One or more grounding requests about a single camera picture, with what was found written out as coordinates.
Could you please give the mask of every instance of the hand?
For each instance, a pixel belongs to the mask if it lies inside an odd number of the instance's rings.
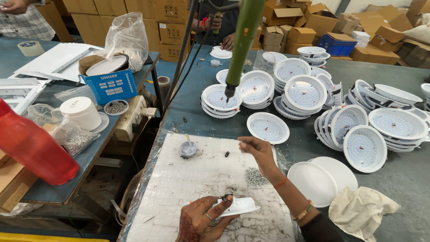
[[[9,0],[2,4],[3,7],[0,7],[0,12],[14,15],[23,14],[26,13],[28,6],[35,2],[37,0]]]
[[[222,46],[221,49],[224,50],[228,50],[228,51],[233,51],[233,47],[234,47],[234,38],[236,37],[236,33],[232,33],[227,35],[223,40],[222,40]]]
[[[221,238],[222,233],[231,221],[238,215],[225,216],[215,226],[209,224],[218,218],[233,202],[231,195],[227,196],[220,204],[212,207],[218,197],[200,198],[181,209],[179,221],[179,234],[176,242],[214,242]]]
[[[211,29],[212,30],[220,29],[221,22],[222,22],[221,18],[222,18],[222,14],[220,13],[216,13],[215,16],[213,16],[212,14],[209,14],[209,18],[205,21],[206,29],[208,29],[211,19],[214,20],[214,22],[212,23]]]
[[[277,184],[279,179],[283,179],[282,172],[276,166],[273,159],[272,147],[269,142],[255,137],[239,137],[239,149],[254,156],[261,174],[270,183]]]

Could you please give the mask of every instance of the blue crate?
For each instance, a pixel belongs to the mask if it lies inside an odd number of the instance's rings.
[[[349,56],[357,41],[338,41],[328,35],[323,35],[318,47],[324,48],[331,56]]]

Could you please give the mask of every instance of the orange thread bracelet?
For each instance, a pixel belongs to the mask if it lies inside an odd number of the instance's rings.
[[[280,186],[282,186],[286,181],[287,181],[287,177],[285,177],[283,180],[282,180],[282,182],[280,182],[278,185],[276,185],[276,186],[273,186],[273,188],[274,189],[276,189],[276,188],[278,188],[278,187],[280,187]]]

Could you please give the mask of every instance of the tape roll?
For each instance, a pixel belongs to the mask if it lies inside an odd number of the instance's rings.
[[[160,88],[161,103],[164,104],[167,93],[169,92],[171,86],[170,78],[168,77],[158,77],[158,87]]]
[[[18,44],[18,48],[24,56],[38,56],[45,53],[39,42],[30,40]]]

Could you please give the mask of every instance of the sleeve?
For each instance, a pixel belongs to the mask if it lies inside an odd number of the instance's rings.
[[[306,242],[343,242],[331,222],[321,213],[300,228]]]

